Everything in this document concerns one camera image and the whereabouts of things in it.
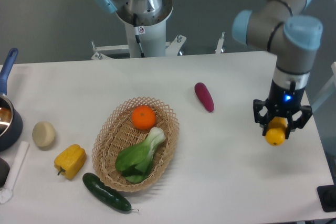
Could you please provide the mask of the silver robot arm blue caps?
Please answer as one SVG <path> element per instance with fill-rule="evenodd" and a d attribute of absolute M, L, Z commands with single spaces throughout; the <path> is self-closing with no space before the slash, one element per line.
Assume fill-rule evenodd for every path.
<path fill-rule="evenodd" d="M 166 20 L 172 0 L 94 0 L 105 12 L 124 22 L 132 58 L 176 54 L 176 44 L 166 43 Z M 311 0 L 266 0 L 259 12 L 240 12 L 232 25 L 232 37 L 277 56 L 268 98 L 253 102 L 254 120 L 268 136 L 282 127 L 285 138 L 301 129 L 312 116 L 312 108 L 301 99 L 320 47 L 323 25 L 302 15 Z"/>

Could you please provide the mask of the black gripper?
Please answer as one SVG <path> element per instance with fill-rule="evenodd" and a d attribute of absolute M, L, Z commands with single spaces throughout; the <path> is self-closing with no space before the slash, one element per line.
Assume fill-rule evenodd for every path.
<path fill-rule="evenodd" d="M 272 81 L 268 98 L 265 101 L 255 99 L 253 101 L 253 112 L 255 123 L 262 128 L 262 135 L 266 136 L 268 125 L 275 116 L 287 119 L 285 139 L 296 129 L 302 129 L 313 115 L 312 107 L 301 105 L 304 88 L 294 91 L 282 88 Z M 265 108 L 266 112 L 261 115 L 261 110 Z M 293 119 L 293 115 L 298 112 L 301 115 Z"/>

